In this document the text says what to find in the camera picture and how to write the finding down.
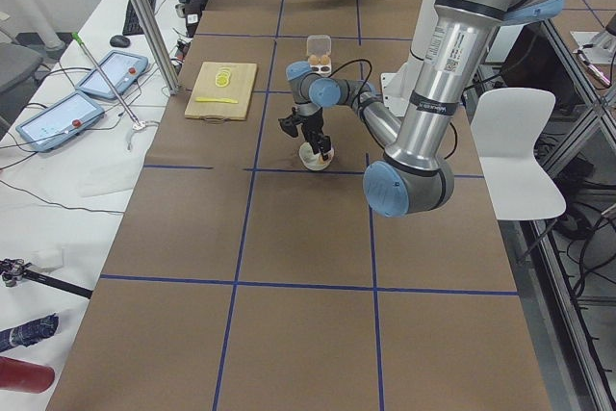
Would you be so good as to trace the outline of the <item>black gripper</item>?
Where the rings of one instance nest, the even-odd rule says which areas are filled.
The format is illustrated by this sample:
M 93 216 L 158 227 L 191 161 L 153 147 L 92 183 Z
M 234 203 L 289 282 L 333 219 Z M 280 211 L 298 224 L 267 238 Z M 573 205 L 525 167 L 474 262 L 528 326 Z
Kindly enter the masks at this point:
M 328 154 L 333 159 L 333 146 L 329 136 L 323 135 L 322 111 L 305 116 L 301 123 L 301 132 L 304 139 L 309 142 L 315 156 Z

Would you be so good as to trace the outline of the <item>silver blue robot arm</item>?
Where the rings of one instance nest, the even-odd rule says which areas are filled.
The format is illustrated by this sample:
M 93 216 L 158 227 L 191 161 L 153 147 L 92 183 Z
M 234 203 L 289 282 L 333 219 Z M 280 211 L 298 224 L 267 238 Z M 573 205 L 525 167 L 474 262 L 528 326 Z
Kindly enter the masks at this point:
M 502 25 L 542 21 L 558 15 L 565 0 L 434 0 L 436 25 L 422 67 L 398 118 L 365 81 L 321 77 L 306 62 L 289 64 L 286 76 L 294 100 L 279 121 L 289 136 L 302 136 L 313 156 L 329 161 L 331 141 L 323 131 L 323 111 L 347 106 L 383 148 L 369 165 L 363 191 L 384 217 L 403 217 L 443 206 L 454 178 L 438 150 L 460 98 L 474 76 L 486 45 Z

